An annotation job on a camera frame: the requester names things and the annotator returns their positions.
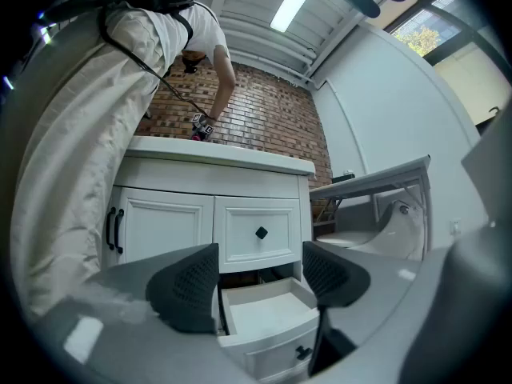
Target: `black strap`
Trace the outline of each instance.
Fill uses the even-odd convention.
[[[171,11],[170,15],[172,18],[174,18],[174,20],[183,24],[184,27],[186,28],[186,32],[188,33],[189,37],[188,37],[188,40],[186,40],[185,46],[183,47],[183,49],[185,49],[189,45],[189,41],[192,38],[192,36],[194,35],[194,31],[192,30],[192,27],[190,26],[189,22],[187,20],[185,20],[185,18],[179,12]]]

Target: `white countertop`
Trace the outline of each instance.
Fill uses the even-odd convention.
[[[283,174],[314,175],[314,164],[311,161],[187,139],[134,136],[128,145],[126,156],[208,163]]]

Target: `person's arm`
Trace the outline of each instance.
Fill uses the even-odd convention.
[[[214,104],[211,107],[210,116],[218,119],[230,100],[235,84],[231,60],[223,46],[216,46],[214,49],[214,68],[218,77],[218,90],[215,95]]]

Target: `closed drawer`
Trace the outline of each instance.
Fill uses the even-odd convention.
[[[230,335],[219,344],[247,373],[274,383],[302,373],[314,348],[318,311],[314,295],[294,278],[222,290]]]
[[[221,273],[301,260],[298,199],[215,197],[214,203]]]

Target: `white ceiling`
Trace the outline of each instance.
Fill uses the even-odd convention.
[[[199,1],[218,16],[234,61],[259,64],[294,82],[305,80],[292,72],[311,76],[363,19],[345,0],[306,0],[288,30],[281,33],[271,29],[270,22],[283,0]]]

